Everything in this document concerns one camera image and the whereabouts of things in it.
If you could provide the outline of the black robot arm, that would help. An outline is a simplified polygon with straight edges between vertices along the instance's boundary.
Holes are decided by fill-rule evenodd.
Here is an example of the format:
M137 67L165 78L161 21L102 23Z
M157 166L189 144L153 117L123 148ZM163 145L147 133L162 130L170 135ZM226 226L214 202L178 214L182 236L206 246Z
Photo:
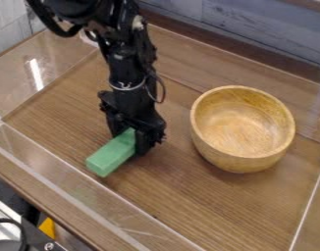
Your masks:
M157 110L166 89L155 69L158 48L137 0L26 0L58 36L83 33L109 66L110 88L98 93L114 136L131 128L134 148L146 154L162 142L166 122Z

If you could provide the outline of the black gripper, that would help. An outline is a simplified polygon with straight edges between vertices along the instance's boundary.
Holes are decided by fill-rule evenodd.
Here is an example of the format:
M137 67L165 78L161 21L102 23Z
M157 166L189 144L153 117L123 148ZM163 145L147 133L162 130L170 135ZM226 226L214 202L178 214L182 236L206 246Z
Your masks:
M165 120L155 108L155 104L163 101L158 100L159 81L157 70L150 67L135 81L123 81L121 76L110 75L111 90L98 93L111 136L118 136L129 127L137 129L135 150L139 156L145 156L165 137Z

